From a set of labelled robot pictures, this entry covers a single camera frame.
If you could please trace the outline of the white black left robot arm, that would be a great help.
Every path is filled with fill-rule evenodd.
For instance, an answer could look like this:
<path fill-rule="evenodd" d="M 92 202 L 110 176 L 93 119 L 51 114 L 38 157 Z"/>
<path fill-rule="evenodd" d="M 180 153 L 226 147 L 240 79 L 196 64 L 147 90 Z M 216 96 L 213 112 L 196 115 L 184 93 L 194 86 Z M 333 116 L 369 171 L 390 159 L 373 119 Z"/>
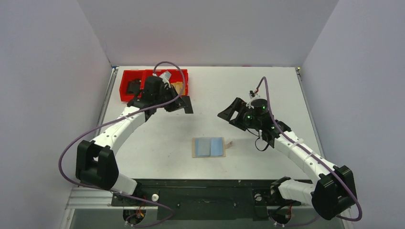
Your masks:
<path fill-rule="evenodd" d="M 116 122 L 91 141 L 77 146 L 75 176 L 82 183 L 127 195 L 133 195 L 138 183 L 121 174 L 116 154 L 132 133 L 147 122 L 158 108 L 167 112 L 184 109 L 191 114 L 189 98 L 180 96 L 165 77 L 150 76 L 127 103 Z"/>

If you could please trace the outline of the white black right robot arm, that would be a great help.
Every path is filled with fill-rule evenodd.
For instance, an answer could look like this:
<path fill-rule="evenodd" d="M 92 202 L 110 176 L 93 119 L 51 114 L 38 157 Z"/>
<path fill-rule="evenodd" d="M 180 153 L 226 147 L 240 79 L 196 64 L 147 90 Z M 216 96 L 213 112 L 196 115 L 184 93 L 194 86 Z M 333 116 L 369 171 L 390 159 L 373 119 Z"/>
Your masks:
<path fill-rule="evenodd" d="M 331 220 L 358 204 L 353 172 L 347 166 L 325 160 L 302 142 L 291 128 L 273 117 L 265 99 L 245 102 L 235 98 L 218 117 L 243 130 L 254 129 L 259 139 L 288 157 L 311 180 L 310 183 L 283 177 L 270 185 L 274 202 L 297 201 L 312 206 L 320 217 Z"/>

